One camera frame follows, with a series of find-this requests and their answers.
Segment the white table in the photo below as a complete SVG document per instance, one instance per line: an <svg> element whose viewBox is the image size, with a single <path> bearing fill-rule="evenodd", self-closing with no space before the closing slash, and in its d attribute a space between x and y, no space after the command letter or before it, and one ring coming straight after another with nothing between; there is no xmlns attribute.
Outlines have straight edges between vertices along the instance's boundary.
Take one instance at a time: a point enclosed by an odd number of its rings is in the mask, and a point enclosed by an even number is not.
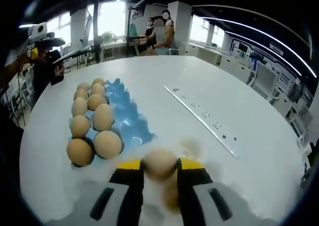
<svg viewBox="0 0 319 226"><path fill-rule="evenodd" d="M213 180L236 190L255 214L281 220L294 205L304 163L295 133L276 109L240 80L198 58L148 56L80 69L48 85L39 98L22 138L20 182L26 202L42 221L68 215L84 181L109 177L105 160L75 169L66 154L74 91L96 77L120 78L150 131L177 154L181 139L195 138L201 145L198 160L209 162ZM236 133L242 144L238 159L163 89L174 84L201 97Z"/></svg>

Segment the black clothing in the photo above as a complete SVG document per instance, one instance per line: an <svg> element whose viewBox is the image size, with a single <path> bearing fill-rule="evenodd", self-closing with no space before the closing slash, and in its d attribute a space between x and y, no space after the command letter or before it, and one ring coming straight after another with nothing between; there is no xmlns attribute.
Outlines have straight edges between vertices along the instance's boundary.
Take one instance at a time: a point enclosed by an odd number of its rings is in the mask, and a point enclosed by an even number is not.
<svg viewBox="0 0 319 226"><path fill-rule="evenodd" d="M151 28L147 28L145 31L145 36L150 36L153 32L153 29L154 29L153 26ZM153 39L147 39L146 43L144 43L142 45L138 45L138 50L139 50L139 52L145 51L151 45L156 45L156 37L154 37Z"/></svg>
<svg viewBox="0 0 319 226"><path fill-rule="evenodd" d="M56 65L53 65L61 57L59 51L54 50L45 55L45 61L36 60L33 67L33 104L36 103L46 86L55 76Z"/></svg>

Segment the computer screen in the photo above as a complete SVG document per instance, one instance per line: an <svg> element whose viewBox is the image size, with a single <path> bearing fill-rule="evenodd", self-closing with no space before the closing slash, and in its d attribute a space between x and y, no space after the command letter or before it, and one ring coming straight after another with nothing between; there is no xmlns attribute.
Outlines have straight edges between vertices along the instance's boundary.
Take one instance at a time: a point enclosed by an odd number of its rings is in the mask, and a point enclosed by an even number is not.
<svg viewBox="0 0 319 226"><path fill-rule="evenodd" d="M146 0L141 0L133 6L132 21L144 15L145 7L146 7Z"/></svg>

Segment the egg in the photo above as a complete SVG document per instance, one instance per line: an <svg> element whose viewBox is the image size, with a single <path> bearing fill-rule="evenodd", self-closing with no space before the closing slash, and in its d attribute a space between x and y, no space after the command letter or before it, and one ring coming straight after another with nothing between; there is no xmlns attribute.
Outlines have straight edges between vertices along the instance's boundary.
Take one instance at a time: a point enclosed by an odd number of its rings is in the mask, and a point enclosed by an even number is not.
<svg viewBox="0 0 319 226"><path fill-rule="evenodd" d="M82 97L75 99L72 105L72 116L84 115L88 111L88 104Z"/></svg>
<svg viewBox="0 0 319 226"><path fill-rule="evenodd" d="M72 139L66 147L66 153L70 161L77 166L89 165L94 157L91 146L81 139Z"/></svg>
<svg viewBox="0 0 319 226"><path fill-rule="evenodd" d="M71 134L74 138L84 138L86 133L88 133L90 126L90 120L86 116L77 115L70 125Z"/></svg>
<svg viewBox="0 0 319 226"><path fill-rule="evenodd" d="M109 130L114 123L112 107L108 104L99 105L93 114L92 123L97 131Z"/></svg>
<svg viewBox="0 0 319 226"><path fill-rule="evenodd" d="M98 133L93 141L96 153L104 159L111 159L119 155L123 144L120 137L112 131Z"/></svg>
<svg viewBox="0 0 319 226"><path fill-rule="evenodd" d="M91 95L93 94L99 94L99 95L104 95L105 94L105 88L103 85L100 83L96 83L92 86L91 89Z"/></svg>
<svg viewBox="0 0 319 226"><path fill-rule="evenodd" d="M88 91L90 88L91 88L91 86L88 82L82 82L81 84L78 85L76 90L83 89L85 91Z"/></svg>
<svg viewBox="0 0 319 226"><path fill-rule="evenodd" d="M163 181L174 173L177 157L166 149L155 149L145 155L144 163L151 180Z"/></svg>
<svg viewBox="0 0 319 226"><path fill-rule="evenodd" d="M95 110L100 104L107 104L108 101L104 96L99 94L93 94L88 99L88 107L90 110Z"/></svg>
<svg viewBox="0 0 319 226"><path fill-rule="evenodd" d="M89 97L89 94L83 90L83 89L78 89L77 91L75 91L74 93L74 97L73 97L73 100L75 100L76 98L78 97L82 97L83 99L87 99Z"/></svg>
<svg viewBox="0 0 319 226"><path fill-rule="evenodd" d="M96 83L100 83L101 85L105 85L105 81L102 78L96 78L92 82L92 86L95 85Z"/></svg>

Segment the column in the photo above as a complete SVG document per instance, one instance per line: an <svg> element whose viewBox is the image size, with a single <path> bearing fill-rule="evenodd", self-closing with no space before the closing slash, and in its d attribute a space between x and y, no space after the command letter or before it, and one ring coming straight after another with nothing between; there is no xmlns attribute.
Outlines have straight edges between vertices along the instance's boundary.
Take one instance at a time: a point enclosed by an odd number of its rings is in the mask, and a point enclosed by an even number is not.
<svg viewBox="0 0 319 226"><path fill-rule="evenodd" d="M85 23L85 9L71 15L71 51L82 49L80 39L84 37Z"/></svg>
<svg viewBox="0 0 319 226"><path fill-rule="evenodd" d="M214 25L209 24L208 37L207 37L206 45L212 46L211 40L213 39L213 33L214 33Z"/></svg>
<svg viewBox="0 0 319 226"><path fill-rule="evenodd" d="M176 43L187 43L191 22L191 6L180 1L168 4L170 17L174 21Z"/></svg>

